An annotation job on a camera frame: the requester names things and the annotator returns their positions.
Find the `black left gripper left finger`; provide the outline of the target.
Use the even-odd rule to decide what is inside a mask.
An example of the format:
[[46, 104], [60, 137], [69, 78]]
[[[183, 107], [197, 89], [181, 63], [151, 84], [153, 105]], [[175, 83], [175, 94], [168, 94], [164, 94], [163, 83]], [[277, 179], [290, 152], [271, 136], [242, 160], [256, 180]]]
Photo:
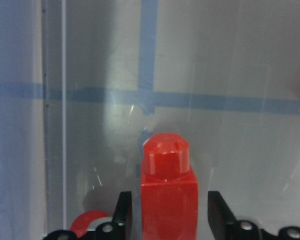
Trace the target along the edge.
[[98, 225], [95, 240], [129, 240], [132, 232], [132, 192], [120, 193], [111, 221]]

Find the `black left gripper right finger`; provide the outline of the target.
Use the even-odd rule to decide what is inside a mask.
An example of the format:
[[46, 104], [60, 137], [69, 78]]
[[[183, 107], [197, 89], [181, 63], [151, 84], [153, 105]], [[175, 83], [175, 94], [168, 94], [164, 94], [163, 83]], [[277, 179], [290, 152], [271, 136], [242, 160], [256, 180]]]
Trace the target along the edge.
[[259, 240], [260, 231], [253, 222], [238, 220], [218, 191], [208, 192], [208, 224], [216, 240]]

